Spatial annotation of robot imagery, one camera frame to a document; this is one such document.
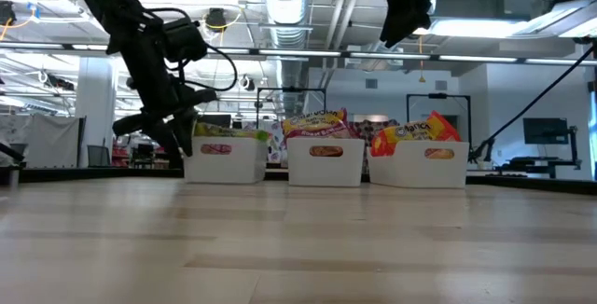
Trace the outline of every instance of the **white bin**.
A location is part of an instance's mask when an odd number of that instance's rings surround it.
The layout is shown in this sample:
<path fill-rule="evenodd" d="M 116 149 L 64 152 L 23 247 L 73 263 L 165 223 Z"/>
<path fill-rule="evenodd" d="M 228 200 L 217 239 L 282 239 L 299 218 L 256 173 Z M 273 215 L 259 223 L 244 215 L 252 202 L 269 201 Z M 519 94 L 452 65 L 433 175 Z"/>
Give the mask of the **white bin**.
<path fill-rule="evenodd" d="M 428 159 L 427 149 L 449 149 L 452 159 Z M 464 188 L 468 143 L 402 141 L 393 156 L 372 157 L 368 149 L 371 183 L 393 187 Z"/>
<path fill-rule="evenodd" d="M 365 141 L 295 137 L 288 144 L 288 182 L 292 186 L 358 187 L 361 185 Z M 340 157 L 316 157 L 317 146 L 339 146 Z"/>
<path fill-rule="evenodd" d="M 202 145 L 229 145 L 226 155 L 203 154 Z M 254 184 L 265 177 L 268 146 L 248 137 L 193 137 L 193 156 L 185 158 L 187 183 Z"/>

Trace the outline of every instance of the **ceiling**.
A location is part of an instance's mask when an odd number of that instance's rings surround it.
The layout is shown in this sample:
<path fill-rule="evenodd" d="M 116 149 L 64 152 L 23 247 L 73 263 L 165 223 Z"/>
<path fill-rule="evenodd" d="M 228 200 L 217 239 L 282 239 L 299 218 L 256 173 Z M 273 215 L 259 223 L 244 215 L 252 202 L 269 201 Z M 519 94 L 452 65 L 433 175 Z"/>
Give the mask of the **ceiling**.
<path fill-rule="evenodd" d="M 6 31 L 5 41 L 22 42 L 59 42 L 75 44 L 105 44 L 108 35 L 93 18 L 86 15 L 86 6 L 82 0 L 12 0 L 17 13 L 17 23 L 30 18 L 31 6 L 38 9 L 39 19 L 31 21 L 18 29 Z M 268 22 L 268 13 L 264 0 L 140 0 L 145 7 L 179 7 L 185 10 L 193 20 L 201 20 L 210 7 L 223 7 L 227 21 L 236 21 L 222 34 L 206 33 L 204 38 L 215 46 L 223 47 L 271 47 L 269 29 L 259 24 Z M 535 8 L 545 5 L 540 0 L 529 0 Z M 309 0 L 309 14 L 306 24 L 312 27 L 308 36 L 309 49 L 326 48 L 329 25 L 332 22 L 335 0 Z M 463 12 L 475 13 L 487 9 L 472 9 L 462 0 L 439 0 L 437 14 L 454 14 Z M 350 23 L 340 48 L 349 46 L 364 47 L 379 41 L 379 35 L 386 13 L 385 0 L 356 0 Z M 175 13 L 164 13 L 164 18 L 174 19 Z M 571 53 L 574 45 L 570 40 L 546 37 L 541 39 L 517 39 L 505 41 L 492 38 L 468 38 L 458 36 L 425 35 L 422 38 L 407 38 L 399 43 L 405 52 L 445 53 L 459 55 L 499 55 L 499 56 L 534 56 L 563 57 Z M 0 50 L 0 77 L 6 83 L 0 87 L 5 92 L 29 93 L 64 93 L 60 89 L 45 86 L 40 81 L 39 71 L 53 74 L 73 82 L 76 85 L 78 72 L 78 56 L 62 54 L 24 54 Z M 118 84 L 117 116 L 132 114 L 140 107 L 140 101 L 134 99 L 134 91 L 126 87 L 128 73 L 119 57 L 115 59 L 120 78 Z M 241 75 L 253 78 L 259 86 L 276 87 L 275 58 L 260 61 L 239 60 L 236 62 Z M 428 62 L 426 69 L 451 71 L 454 76 L 470 67 L 470 63 L 461 62 Z M 320 60 L 310 60 L 311 67 L 321 67 Z M 418 69 L 417 61 L 405 61 L 402 69 L 409 71 Z M 226 62 L 215 59 L 204 59 L 194 62 L 186 68 L 187 76 L 196 81 L 226 86 L 232 78 L 230 66 Z M 246 92 L 240 88 L 226 93 L 227 97 L 251 99 L 254 92 Z M 61 112 L 74 112 L 75 98 L 29 98 L 29 101 L 54 107 Z M 7 111 L 8 100 L 4 101 L 3 111 Z M 241 103 L 211 104 L 202 107 L 204 110 L 238 110 L 253 109 L 250 100 Z"/>

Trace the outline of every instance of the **column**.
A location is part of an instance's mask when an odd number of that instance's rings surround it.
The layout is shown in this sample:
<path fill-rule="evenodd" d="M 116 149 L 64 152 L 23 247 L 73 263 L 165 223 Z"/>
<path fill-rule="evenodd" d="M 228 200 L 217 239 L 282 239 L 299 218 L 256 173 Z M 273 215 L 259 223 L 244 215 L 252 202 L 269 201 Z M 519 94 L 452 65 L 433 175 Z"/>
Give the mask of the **column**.
<path fill-rule="evenodd" d="M 102 145 L 112 157 L 112 123 L 118 71 L 109 58 L 81 57 L 76 87 L 76 117 L 85 117 L 79 167 L 89 166 L 87 145 Z"/>

